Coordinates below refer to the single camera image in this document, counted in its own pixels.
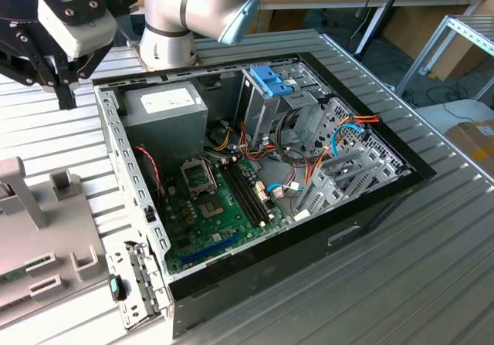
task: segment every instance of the ram slot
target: ram slot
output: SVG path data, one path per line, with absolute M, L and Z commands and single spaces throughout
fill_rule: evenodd
M 255 196 L 249 184 L 244 179 L 242 172 L 236 165 L 224 166 L 222 173 L 252 225 L 258 225 L 260 222 L 268 222 L 269 217 L 261 205 L 261 201 Z

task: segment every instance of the blue latch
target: blue latch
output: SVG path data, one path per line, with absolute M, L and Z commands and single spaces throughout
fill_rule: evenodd
M 266 89 L 269 96 L 284 96 L 293 93 L 293 88 L 287 86 L 279 73 L 275 73 L 269 66 L 256 66 L 250 69 L 255 81 Z

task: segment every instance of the metal shelf frame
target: metal shelf frame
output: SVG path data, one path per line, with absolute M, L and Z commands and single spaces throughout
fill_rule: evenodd
M 421 73 L 427 73 L 430 71 L 431 67 L 445 52 L 447 45 L 443 43 L 428 65 L 421 70 L 421 66 L 425 59 L 428 58 L 449 29 L 452 30 L 453 36 L 455 34 L 461 35 L 491 56 L 494 56 L 494 15 L 447 15 L 396 88 L 396 94 L 398 96 L 401 96 L 405 92 L 416 72 L 420 71 Z M 492 86 L 494 86 L 494 77 L 473 99 L 480 100 Z

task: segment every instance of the cardboard box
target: cardboard box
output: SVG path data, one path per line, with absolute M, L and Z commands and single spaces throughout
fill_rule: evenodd
M 494 120 L 459 123 L 446 131 L 463 153 L 494 175 Z

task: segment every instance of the circuit board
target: circuit board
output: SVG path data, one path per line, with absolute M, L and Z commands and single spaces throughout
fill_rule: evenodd
M 250 175 L 250 185 L 255 183 L 256 174 L 248 160 L 241 159 L 235 166 L 245 177 Z M 211 169 L 218 186 L 214 194 L 203 192 L 198 197 L 191 197 L 182 174 L 167 178 L 165 205 L 161 211 L 164 228 L 171 240 L 165 260 L 172 274 L 287 225 L 282 211 L 271 201 L 262 204 L 269 214 L 269 221 L 262 223 L 263 226 L 254 225 L 235 198 L 221 165 L 212 165 Z
M 27 274 L 28 273 L 25 271 L 24 267 L 11 270 L 10 272 L 0 275 L 0 285 L 11 281 L 15 281 L 16 279 L 22 278 Z

